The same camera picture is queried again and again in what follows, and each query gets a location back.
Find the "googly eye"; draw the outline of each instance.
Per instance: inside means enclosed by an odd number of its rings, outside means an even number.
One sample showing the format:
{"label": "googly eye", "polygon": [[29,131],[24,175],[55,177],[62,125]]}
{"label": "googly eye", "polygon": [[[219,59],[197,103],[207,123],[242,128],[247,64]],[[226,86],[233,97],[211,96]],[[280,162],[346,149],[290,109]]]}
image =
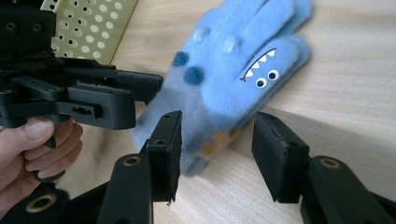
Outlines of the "googly eye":
{"label": "googly eye", "polygon": [[257,79],[256,81],[256,86],[258,88],[264,88],[267,85],[267,80],[263,77]]}
{"label": "googly eye", "polygon": [[276,70],[271,70],[268,73],[268,78],[270,78],[271,80],[277,80],[279,78],[279,72]]}

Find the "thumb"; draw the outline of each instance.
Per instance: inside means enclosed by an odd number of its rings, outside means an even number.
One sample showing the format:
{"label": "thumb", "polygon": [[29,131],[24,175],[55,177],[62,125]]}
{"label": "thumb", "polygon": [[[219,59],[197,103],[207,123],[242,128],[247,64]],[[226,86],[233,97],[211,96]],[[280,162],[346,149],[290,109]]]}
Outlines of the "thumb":
{"label": "thumb", "polygon": [[24,150],[43,145],[54,131],[53,123],[44,118],[30,118],[26,124],[0,132],[0,161],[14,159]]}

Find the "felt spot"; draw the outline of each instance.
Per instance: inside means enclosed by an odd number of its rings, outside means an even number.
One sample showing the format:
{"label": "felt spot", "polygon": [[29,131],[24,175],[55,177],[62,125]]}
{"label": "felt spot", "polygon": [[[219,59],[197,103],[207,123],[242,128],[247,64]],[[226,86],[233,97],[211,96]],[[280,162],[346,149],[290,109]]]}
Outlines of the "felt spot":
{"label": "felt spot", "polygon": [[184,81],[192,86],[198,86],[204,80],[204,72],[199,67],[189,67],[184,73]]}
{"label": "felt spot", "polygon": [[207,27],[201,27],[192,34],[192,40],[196,43],[202,43],[210,34],[210,29]]}
{"label": "felt spot", "polygon": [[238,52],[242,48],[242,39],[239,36],[229,36],[222,45],[226,53]]}
{"label": "felt spot", "polygon": [[172,62],[172,66],[180,67],[184,66],[189,61],[189,54],[183,51],[176,53],[175,58]]}

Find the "fingernail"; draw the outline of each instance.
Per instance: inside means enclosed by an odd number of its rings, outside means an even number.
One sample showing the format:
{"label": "fingernail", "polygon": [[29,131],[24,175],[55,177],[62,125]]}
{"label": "fingernail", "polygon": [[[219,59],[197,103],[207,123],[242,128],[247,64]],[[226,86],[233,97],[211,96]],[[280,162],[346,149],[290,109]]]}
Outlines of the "fingernail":
{"label": "fingernail", "polygon": [[28,119],[24,127],[26,135],[32,140],[48,137],[53,132],[53,123],[42,118]]}

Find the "human finger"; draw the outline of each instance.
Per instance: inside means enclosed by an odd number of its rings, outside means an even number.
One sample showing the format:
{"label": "human finger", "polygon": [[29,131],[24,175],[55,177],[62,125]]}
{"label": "human finger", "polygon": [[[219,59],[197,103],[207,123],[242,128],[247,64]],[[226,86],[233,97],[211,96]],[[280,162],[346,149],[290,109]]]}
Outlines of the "human finger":
{"label": "human finger", "polygon": [[79,124],[74,123],[72,132],[60,146],[36,159],[26,161],[26,170],[41,170],[56,161],[59,161],[61,158],[69,154],[78,144],[80,144],[82,133],[82,127]]}
{"label": "human finger", "polygon": [[38,172],[39,178],[47,178],[50,176],[54,176],[59,174],[60,172],[69,168],[78,158],[80,152],[82,150],[82,143],[78,142],[78,144],[71,150],[66,156],[61,158],[59,161],[51,164],[48,167],[45,167]]}
{"label": "human finger", "polygon": [[[72,132],[73,125],[74,125],[73,118],[66,120],[64,122],[54,124],[54,136],[55,136],[56,146],[60,146],[61,144],[64,143],[64,141],[67,139],[67,137]],[[52,150],[53,150],[53,148],[42,145],[42,146],[33,148],[31,150],[25,151],[24,157],[26,160],[31,161],[31,160],[36,159],[44,154],[49,153]]]}
{"label": "human finger", "polygon": [[9,161],[24,150],[43,145],[53,134],[54,126],[44,118],[30,118],[26,124],[0,132],[0,161]]}

